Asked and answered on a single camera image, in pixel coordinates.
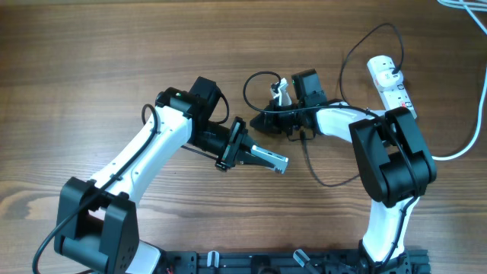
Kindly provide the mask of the smartphone with teal screen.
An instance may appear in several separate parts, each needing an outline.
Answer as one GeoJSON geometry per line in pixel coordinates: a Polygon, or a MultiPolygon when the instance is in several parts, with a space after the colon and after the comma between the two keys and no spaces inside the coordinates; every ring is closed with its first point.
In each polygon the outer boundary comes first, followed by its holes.
{"type": "Polygon", "coordinates": [[[265,159],[271,163],[273,163],[275,165],[275,168],[273,169],[273,171],[275,171],[276,173],[279,173],[279,174],[283,174],[287,167],[288,167],[288,158],[285,157],[285,156],[282,156],[282,155],[279,155],[279,154],[276,154],[275,152],[272,152],[272,151],[268,151],[264,148],[261,148],[261,152],[262,154],[261,155],[257,155],[257,157],[260,157],[262,159],[265,159]]]}

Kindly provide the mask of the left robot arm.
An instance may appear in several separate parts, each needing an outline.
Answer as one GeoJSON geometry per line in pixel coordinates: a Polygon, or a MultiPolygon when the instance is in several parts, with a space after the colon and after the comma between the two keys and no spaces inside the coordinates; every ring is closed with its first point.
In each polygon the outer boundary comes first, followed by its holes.
{"type": "Polygon", "coordinates": [[[168,88],[134,139],[87,181],[63,186],[54,250],[93,273],[173,273],[176,264],[162,249],[141,241],[137,207],[146,189],[180,149],[204,151],[225,172],[238,164],[284,173],[288,159],[261,148],[237,117],[230,128],[210,117],[223,98],[214,81],[199,77],[189,91],[168,88]]]}

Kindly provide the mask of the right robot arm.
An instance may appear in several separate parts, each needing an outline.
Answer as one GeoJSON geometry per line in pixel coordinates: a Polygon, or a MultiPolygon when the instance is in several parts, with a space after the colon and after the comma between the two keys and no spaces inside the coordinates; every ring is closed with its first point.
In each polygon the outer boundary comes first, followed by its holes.
{"type": "Polygon", "coordinates": [[[287,92],[288,82],[279,77],[272,84],[272,99],[258,109],[250,125],[266,134],[331,135],[350,142],[359,177],[371,197],[368,228],[359,243],[357,269],[382,273],[404,265],[403,245],[412,210],[435,181],[433,157],[405,107],[388,111],[366,110],[343,100],[330,100],[317,72],[308,69],[291,77],[296,101],[287,92]]]}

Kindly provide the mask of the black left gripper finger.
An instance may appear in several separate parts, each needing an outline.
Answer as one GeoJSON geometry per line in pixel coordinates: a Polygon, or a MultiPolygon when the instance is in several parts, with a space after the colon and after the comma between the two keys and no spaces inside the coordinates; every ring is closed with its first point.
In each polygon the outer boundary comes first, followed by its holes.
{"type": "Polygon", "coordinates": [[[267,167],[271,170],[275,168],[273,163],[252,154],[239,154],[237,156],[237,161],[239,164],[267,167]]]}
{"type": "Polygon", "coordinates": [[[245,152],[255,156],[262,154],[259,145],[250,135],[245,135],[245,152]]]}

